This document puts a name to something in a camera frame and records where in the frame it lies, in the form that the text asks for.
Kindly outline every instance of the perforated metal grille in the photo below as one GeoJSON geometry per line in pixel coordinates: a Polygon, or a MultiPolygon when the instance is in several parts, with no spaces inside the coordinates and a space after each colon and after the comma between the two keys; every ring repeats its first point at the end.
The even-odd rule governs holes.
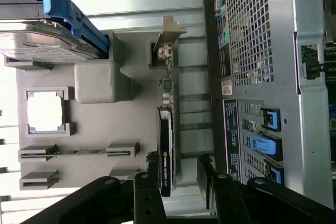
{"type": "Polygon", "coordinates": [[[244,170],[245,170],[245,176],[248,177],[249,179],[257,177],[257,175],[254,172],[252,172],[249,168],[244,167],[244,170]]]}
{"type": "Polygon", "coordinates": [[[220,75],[223,78],[223,77],[226,77],[224,48],[219,50],[219,59],[220,59],[220,75]]]}
{"type": "Polygon", "coordinates": [[[244,141],[244,144],[245,144],[247,147],[251,147],[251,146],[250,146],[250,137],[249,137],[249,136],[245,136],[245,135],[243,135],[243,141],[244,141]]]}
{"type": "Polygon", "coordinates": [[[262,115],[262,110],[260,109],[261,104],[242,102],[240,107],[243,113],[259,116],[262,115]]]}
{"type": "Polygon", "coordinates": [[[244,151],[244,159],[246,162],[248,162],[251,166],[260,171],[262,174],[264,175],[268,174],[266,163],[262,159],[257,158],[256,156],[253,156],[245,151],[244,151]]]}
{"type": "Polygon", "coordinates": [[[235,86],[274,81],[268,0],[226,0],[235,86]]]}

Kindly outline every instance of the blue release latch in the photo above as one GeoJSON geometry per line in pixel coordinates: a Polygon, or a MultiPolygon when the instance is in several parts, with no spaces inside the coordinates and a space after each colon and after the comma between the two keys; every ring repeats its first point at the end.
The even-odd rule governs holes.
{"type": "Polygon", "coordinates": [[[274,168],[271,167],[271,173],[272,173],[272,177],[275,177],[275,181],[278,184],[282,184],[282,174],[281,174],[281,171],[275,170],[274,168]]]}
{"type": "Polygon", "coordinates": [[[263,128],[271,131],[281,131],[281,117],[279,109],[260,108],[264,112],[263,128]]]}
{"type": "Polygon", "coordinates": [[[256,150],[267,155],[275,155],[277,152],[276,143],[273,140],[260,135],[252,135],[250,137],[250,147],[252,150],[256,150]]]}
{"type": "Polygon", "coordinates": [[[62,18],[71,25],[71,33],[78,39],[87,38],[103,52],[109,53],[109,40],[71,0],[43,0],[43,11],[52,18],[62,18]]]}

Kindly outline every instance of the blue drive tray handle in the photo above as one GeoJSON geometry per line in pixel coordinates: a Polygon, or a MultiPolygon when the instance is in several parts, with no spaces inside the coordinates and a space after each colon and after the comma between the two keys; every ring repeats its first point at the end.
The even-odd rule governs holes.
{"type": "Polygon", "coordinates": [[[281,131],[281,116],[279,109],[272,108],[260,108],[264,113],[264,124],[263,128],[274,132],[281,131]]]}
{"type": "Polygon", "coordinates": [[[71,33],[78,39],[85,37],[106,54],[109,40],[89,20],[71,0],[43,0],[44,14],[52,18],[62,18],[71,26],[71,33]]]}
{"type": "Polygon", "coordinates": [[[278,184],[285,185],[285,171],[284,168],[270,158],[265,158],[264,162],[267,165],[267,178],[275,181],[278,184]]]}
{"type": "Polygon", "coordinates": [[[250,137],[250,147],[254,151],[258,151],[273,158],[276,161],[283,160],[282,139],[264,132],[254,134],[250,137]]]}

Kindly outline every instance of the power supply grille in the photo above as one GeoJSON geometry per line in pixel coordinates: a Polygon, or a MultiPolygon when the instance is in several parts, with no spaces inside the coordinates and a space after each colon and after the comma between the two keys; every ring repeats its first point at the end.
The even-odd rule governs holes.
{"type": "Polygon", "coordinates": [[[226,0],[233,83],[274,81],[268,0],[226,0]]]}

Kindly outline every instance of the blue tab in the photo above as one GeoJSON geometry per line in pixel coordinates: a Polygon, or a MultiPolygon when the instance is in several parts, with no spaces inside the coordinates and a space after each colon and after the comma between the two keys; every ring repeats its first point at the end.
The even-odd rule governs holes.
{"type": "Polygon", "coordinates": [[[252,135],[250,137],[250,147],[267,155],[275,155],[277,152],[276,143],[268,138],[260,135],[252,135]]]}
{"type": "Polygon", "coordinates": [[[281,179],[281,171],[275,170],[274,168],[271,167],[271,171],[275,173],[276,176],[276,181],[278,184],[282,184],[282,179],[281,179]]]}
{"type": "Polygon", "coordinates": [[[278,115],[276,112],[267,111],[267,115],[271,116],[272,123],[269,123],[267,126],[276,130],[278,128],[278,115]]]}
{"type": "Polygon", "coordinates": [[[103,52],[109,53],[109,40],[85,16],[71,0],[43,0],[43,11],[53,18],[62,18],[71,25],[71,33],[78,39],[82,36],[103,52]]]}

